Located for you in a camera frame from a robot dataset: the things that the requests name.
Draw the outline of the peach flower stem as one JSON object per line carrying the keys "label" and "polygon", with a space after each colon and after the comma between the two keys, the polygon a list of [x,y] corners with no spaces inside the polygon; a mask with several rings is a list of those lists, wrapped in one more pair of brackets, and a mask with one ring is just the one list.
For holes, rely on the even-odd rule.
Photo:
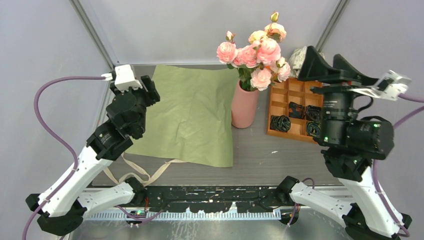
{"label": "peach flower stem", "polygon": [[287,32],[285,27],[278,23],[279,12],[274,12],[270,16],[270,21],[268,25],[264,27],[264,30],[254,31],[248,38],[248,42],[252,44],[255,41],[259,41],[266,38],[271,38],[278,43],[283,42],[286,39]]}

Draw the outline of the pink flower stem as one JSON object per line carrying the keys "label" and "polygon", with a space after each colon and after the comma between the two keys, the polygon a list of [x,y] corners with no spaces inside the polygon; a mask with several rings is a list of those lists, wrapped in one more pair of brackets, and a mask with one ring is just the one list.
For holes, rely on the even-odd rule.
{"label": "pink flower stem", "polygon": [[272,38],[254,40],[239,49],[232,64],[237,69],[241,89],[247,92],[264,91],[275,83],[282,83],[291,72],[279,43]]}
{"label": "pink flower stem", "polygon": [[240,59],[242,48],[237,47],[234,37],[235,35],[228,30],[225,34],[225,41],[216,49],[219,62],[227,65],[229,69],[238,69],[242,65]]}

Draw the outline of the peach paper bouquet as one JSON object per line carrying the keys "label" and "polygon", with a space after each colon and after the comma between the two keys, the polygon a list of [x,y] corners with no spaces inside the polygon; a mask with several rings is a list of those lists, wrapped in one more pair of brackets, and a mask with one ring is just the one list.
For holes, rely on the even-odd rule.
{"label": "peach paper bouquet", "polygon": [[237,72],[158,65],[152,80],[160,101],[147,109],[146,131],[127,153],[232,167]]}

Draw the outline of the beige ribbon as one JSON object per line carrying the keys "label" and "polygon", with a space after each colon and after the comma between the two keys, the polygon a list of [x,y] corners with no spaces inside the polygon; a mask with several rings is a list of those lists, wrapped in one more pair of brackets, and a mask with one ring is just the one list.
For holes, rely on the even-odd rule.
{"label": "beige ribbon", "polygon": [[127,160],[124,157],[124,154],[122,153],[121,158],[124,160],[124,162],[133,168],[134,172],[128,172],[124,174],[121,178],[116,179],[111,170],[106,167],[103,172],[105,175],[116,185],[123,183],[125,180],[129,180],[130,178],[135,178],[139,183],[141,183],[144,187],[151,185],[154,183],[166,170],[171,164],[179,164],[179,163],[186,163],[186,161],[182,161],[180,159],[172,159],[167,162],[165,162],[163,165],[161,165],[156,172],[154,172],[152,175],[150,175],[144,168],[137,165],[136,163]]}

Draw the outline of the pink cylindrical vase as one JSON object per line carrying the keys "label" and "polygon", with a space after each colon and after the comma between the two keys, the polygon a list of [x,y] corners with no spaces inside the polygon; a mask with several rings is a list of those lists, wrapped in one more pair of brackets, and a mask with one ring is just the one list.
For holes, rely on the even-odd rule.
{"label": "pink cylindrical vase", "polygon": [[246,91],[239,80],[231,104],[231,124],[239,129],[250,127],[255,119],[260,92]]}

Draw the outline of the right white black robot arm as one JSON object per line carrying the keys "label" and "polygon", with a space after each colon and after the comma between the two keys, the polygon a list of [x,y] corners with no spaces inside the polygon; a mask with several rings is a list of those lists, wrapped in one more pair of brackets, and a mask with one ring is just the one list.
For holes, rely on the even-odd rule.
{"label": "right white black robot arm", "polygon": [[394,126],[380,116],[359,118],[358,97],[396,101],[406,93],[411,79],[392,70],[380,78],[364,75],[340,54],[332,64],[315,47],[306,49],[298,75],[302,82],[317,81],[314,94],[322,95],[320,133],[325,165],[347,192],[332,196],[287,176],[276,188],[283,205],[303,205],[337,222],[354,240],[398,240],[407,236],[412,219],[390,202],[376,178],[376,161],[385,160],[394,148]]}

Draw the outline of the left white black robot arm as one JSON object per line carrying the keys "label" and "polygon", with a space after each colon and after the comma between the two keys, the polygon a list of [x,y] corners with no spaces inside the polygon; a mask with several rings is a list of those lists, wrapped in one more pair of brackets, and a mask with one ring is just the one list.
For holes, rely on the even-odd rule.
{"label": "left white black robot arm", "polygon": [[143,75],[125,86],[115,74],[102,77],[110,82],[114,99],[106,107],[107,120],[87,139],[80,154],[71,151],[73,164],[46,191],[26,198],[31,220],[46,233],[64,237],[88,217],[108,208],[141,206],[146,200],[145,185],[127,177],[118,185],[83,196],[92,180],[140,139],[146,130],[146,112],[160,101],[154,81]]}

